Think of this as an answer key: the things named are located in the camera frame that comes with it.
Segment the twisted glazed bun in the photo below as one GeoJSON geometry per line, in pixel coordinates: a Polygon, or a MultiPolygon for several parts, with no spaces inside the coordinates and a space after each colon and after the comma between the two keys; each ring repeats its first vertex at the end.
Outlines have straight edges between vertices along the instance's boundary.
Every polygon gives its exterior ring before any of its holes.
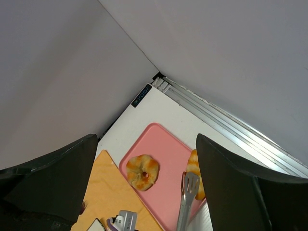
{"type": "Polygon", "coordinates": [[[146,191],[155,184],[159,163],[150,155],[142,154],[132,157],[126,163],[127,179],[129,184],[139,191],[146,191]]]}

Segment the black logo sticker right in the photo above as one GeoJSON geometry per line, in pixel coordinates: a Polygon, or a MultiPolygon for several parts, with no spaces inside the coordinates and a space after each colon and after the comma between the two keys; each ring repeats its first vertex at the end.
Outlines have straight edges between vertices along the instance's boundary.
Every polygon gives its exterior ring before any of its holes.
{"type": "Polygon", "coordinates": [[[143,100],[143,98],[149,93],[149,91],[152,89],[152,85],[147,84],[135,97],[135,99],[132,101],[131,105],[136,108],[138,104],[143,100]]]}

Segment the aluminium table rail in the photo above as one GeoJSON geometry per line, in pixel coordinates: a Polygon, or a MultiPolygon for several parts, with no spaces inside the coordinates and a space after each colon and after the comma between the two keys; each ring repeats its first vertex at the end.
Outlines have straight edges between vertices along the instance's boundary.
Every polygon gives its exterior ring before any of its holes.
{"type": "Polygon", "coordinates": [[[153,77],[153,85],[194,116],[248,153],[262,165],[282,173],[306,178],[308,167],[292,157],[269,138],[213,103],[161,73],[153,77]]]}

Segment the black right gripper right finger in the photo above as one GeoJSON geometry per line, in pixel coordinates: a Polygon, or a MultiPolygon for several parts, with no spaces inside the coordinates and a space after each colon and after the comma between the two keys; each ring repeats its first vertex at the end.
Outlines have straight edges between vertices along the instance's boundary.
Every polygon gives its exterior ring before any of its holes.
{"type": "Polygon", "coordinates": [[[196,148],[214,230],[307,230],[306,178],[263,167],[203,134],[196,148]]]}

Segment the metal fork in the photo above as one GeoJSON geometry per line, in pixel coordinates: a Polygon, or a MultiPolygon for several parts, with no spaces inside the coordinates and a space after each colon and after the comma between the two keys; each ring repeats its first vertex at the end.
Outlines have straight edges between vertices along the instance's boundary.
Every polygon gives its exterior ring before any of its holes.
{"type": "Polygon", "coordinates": [[[87,202],[83,201],[82,205],[81,205],[80,213],[79,213],[80,215],[82,215],[84,213],[86,207],[87,207],[87,202]]]}

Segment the white square plate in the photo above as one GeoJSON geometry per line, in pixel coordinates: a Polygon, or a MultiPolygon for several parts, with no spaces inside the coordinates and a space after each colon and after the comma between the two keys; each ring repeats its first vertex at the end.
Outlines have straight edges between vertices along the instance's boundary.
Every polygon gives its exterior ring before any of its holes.
{"type": "Polygon", "coordinates": [[[87,229],[87,231],[106,231],[105,227],[103,224],[100,222],[98,218],[96,218],[90,227],[87,229]]]}

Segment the striped croissant roll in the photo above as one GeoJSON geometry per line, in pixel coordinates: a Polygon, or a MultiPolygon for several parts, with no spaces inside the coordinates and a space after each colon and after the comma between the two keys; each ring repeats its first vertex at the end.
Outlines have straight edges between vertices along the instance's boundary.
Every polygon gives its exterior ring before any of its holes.
{"type": "Polygon", "coordinates": [[[202,182],[202,177],[201,177],[198,155],[197,155],[196,149],[192,150],[192,152],[190,154],[190,157],[188,159],[188,163],[187,163],[187,166],[186,166],[186,172],[192,172],[195,175],[199,176],[200,184],[199,184],[198,193],[197,193],[195,199],[198,200],[198,201],[204,200],[205,199],[205,191],[204,191],[204,187],[203,187],[203,182],[202,182]]]}

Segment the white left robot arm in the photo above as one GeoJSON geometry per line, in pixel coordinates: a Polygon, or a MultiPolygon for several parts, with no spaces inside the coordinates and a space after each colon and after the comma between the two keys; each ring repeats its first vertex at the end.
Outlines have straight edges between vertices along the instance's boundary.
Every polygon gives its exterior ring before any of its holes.
{"type": "MultiPolygon", "coordinates": [[[[182,174],[181,201],[177,222],[177,231],[185,231],[188,227],[192,203],[199,191],[200,177],[192,172],[182,174]]],[[[110,231],[135,231],[137,213],[121,210],[116,217],[107,219],[110,231]]]]}

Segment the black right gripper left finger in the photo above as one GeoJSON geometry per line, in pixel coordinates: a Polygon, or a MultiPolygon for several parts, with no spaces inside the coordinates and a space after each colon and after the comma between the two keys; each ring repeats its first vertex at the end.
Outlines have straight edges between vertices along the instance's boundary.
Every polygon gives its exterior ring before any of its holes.
{"type": "Polygon", "coordinates": [[[2,231],[69,231],[83,211],[98,137],[0,171],[2,231]]]}

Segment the orange placemat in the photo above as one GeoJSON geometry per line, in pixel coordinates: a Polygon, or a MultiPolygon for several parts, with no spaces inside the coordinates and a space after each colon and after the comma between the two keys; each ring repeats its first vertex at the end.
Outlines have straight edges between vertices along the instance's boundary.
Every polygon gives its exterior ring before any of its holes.
{"type": "Polygon", "coordinates": [[[107,226],[106,220],[119,214],[120,210],[138,214],[136,229],[139,231],[161,230],[106,150],[101,151],[94,161],[84,202],[85,210],[71,228],[73,231],[86,231],[96,218],[107,226]]]}

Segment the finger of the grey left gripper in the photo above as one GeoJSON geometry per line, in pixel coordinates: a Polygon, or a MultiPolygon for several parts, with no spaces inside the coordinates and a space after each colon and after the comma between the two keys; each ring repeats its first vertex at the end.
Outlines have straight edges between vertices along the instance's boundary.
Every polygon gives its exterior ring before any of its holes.
{"type": "Polygon", "coordinates": [[[181,201],[178,215],[177,230],[185,231],[191,213],[192,203],[198,194],[200,178],[192,172],[183,172],[181,183],[181,201]]]}

